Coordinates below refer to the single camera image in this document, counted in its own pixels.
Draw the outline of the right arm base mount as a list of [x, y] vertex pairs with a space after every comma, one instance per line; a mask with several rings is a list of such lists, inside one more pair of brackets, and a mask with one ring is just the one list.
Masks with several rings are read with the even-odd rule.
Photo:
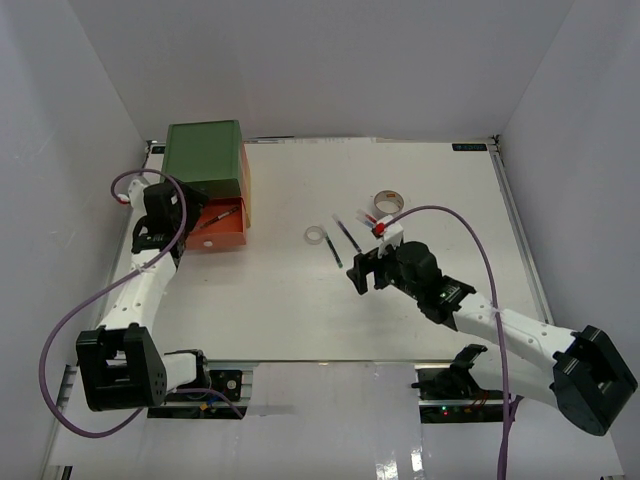
[[423, 425], [501, 423], [503, 395], [456, 377], [445, 364], [418, 364], [411, 384]]

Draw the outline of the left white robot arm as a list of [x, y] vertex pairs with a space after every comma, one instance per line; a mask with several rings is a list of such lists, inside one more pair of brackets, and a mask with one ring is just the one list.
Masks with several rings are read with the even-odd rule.
[[132, 231], [133, 277], [98, 327], [81, 332], [76, 340], [85, 396], [93, 411], [158, 407], [177, 388], [199, 399], [211, 387], [202, 351], [162, 354], [152, 339], [162, 297], [208, 197], [179, 180], [151, 184], [135, 179], [128, 198], [141, 214]]

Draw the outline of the black pen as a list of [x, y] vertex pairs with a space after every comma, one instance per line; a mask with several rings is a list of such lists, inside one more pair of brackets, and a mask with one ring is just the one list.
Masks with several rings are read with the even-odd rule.
[[222, 212], [222, 213], [218, 214], [217, 216], [215, 216], [215, 217], [213, 217], [213, 218], [211, 218], [211, 219], [209, 219], [209, 220], [205, 221], [204, 223], [202, 223], [202, 224], [199, 226], [199, 230], [203, 230], [203, 229], [208, 228], [209, 226], [211, 226], [211, 225], [213, 225], [213, 224], [215, 224], [215, 223], [217, 223], [217, 222], [221, 221], [222, 219], [224, 219], [224, 218], [226, 218], [226, 217], [230, 216], [231, 214], [235, 213], [235, 212], [236, 212], [236, 211], [238, 211], [239, 209], [240, 209], [240, 207], [239, 207], [239, 206], [234, 206], [234, 207], [232, 207], [231, 209], [229, 209], [229, 210], [227, 210], [227, 211], [224, 211], [224, 212]]

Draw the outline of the green drawer box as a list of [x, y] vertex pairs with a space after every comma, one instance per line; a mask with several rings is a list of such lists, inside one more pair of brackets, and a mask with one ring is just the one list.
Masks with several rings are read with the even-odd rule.
[[242, 152], [237, 120], [171, 124], [162, 172], [203, 191], [210, 199], [243, 197]]

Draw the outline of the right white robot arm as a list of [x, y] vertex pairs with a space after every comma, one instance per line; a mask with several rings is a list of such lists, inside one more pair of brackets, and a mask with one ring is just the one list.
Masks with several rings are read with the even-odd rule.
[[607, 433], [638, 388], [610, 337], [548, 325], [513, 310], [497, 311], [474, 287], [442, 273], [428, 247], [416, 241], [371, 250], [353, 259], [347, 277], [359, 294], [392, 286], [412, 298], [437, 325], [477, 337], [449, 367], [413, 383], [422, 399], [472, 399], [509, 390], [556, 408], [578, 429]]

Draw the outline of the orange cardboard box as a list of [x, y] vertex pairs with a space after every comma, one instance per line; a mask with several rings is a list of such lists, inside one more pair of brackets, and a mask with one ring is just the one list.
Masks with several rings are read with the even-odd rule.
[[[213, 198], [206, 204], [196, 226], [187, 238], [188, 250], [213, 251], [246, 244], [247, 231], [251, 226], [251, 173], [244, 145], [240, 147], [240, 158], [242, 173], [240, 195]], [[208, 228], [199, 230], [202, 223], [234, 206], [239, 206], [240, 209]]]

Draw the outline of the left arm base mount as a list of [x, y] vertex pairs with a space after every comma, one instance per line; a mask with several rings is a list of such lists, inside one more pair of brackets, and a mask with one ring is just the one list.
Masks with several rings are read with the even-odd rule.
[[209, 369], [206, 392], [170, 394], [165, 402], [147, 411], [148, 419], [241, 420], [251, 397], [253, 372], [225, 367]]

